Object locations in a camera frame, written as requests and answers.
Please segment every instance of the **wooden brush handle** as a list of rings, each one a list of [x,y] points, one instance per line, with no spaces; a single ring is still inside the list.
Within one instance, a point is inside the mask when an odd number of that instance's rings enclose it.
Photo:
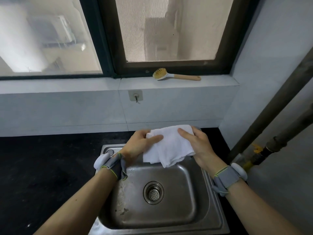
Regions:
[[[199,77],[199,76],[188,76],[188,75],[174,74],[174,78],[184,79],[184,80],[201,81],[201,77]]]

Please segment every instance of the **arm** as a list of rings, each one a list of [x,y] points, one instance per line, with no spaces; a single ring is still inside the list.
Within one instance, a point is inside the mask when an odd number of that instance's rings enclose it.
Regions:
[[[125,157],[127,166],[130,166],[139,154],[162,140],[162,135],[146,138],[149,131],[136,131],[120,151]],[[34,235],[88,234],[116,181],[116,176],[110,170],[102,168],[69,198]]]
[[[205,133],[193,127],[195,135],[182,129],[178,133],[187,139],[195,151],[198,165],[206,170],[210,177],[226,165],[213,151]],[[302,234],[288,220],[262,200],[243,181],[239,180],[228,188],[226,195],[240,221],[250,235],[295,235]]]

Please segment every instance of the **window glass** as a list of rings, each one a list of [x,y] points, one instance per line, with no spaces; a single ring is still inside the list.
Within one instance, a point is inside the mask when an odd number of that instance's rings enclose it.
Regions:
[[[233,0],[115,0],[128,62],[215,59]]]
[[[102,73],[79,0],[0,0],[0,76]]]

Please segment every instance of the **black countertop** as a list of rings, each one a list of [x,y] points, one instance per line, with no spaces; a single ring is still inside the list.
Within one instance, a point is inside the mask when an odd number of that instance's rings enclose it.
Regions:
[[[219,129],[202,129],[222,159],[229,148]],[[0,231],[33,234],[95,173],[102,145],[126,143],[133,132],[0,138]],[[231,234],[247,234],[225,198]]]

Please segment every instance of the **person's left hand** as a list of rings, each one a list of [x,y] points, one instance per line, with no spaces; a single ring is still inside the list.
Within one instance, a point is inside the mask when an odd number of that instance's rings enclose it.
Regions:
[[[125,157],[127,167],[136,160],[139,154],[145,152],[153,144],[160,142],[163,139],[163,135],[156,135],[151,138],[146,138],[146,134],[149,132],[149,129],[136,131],[125,144],[125,146],[119,151]]]

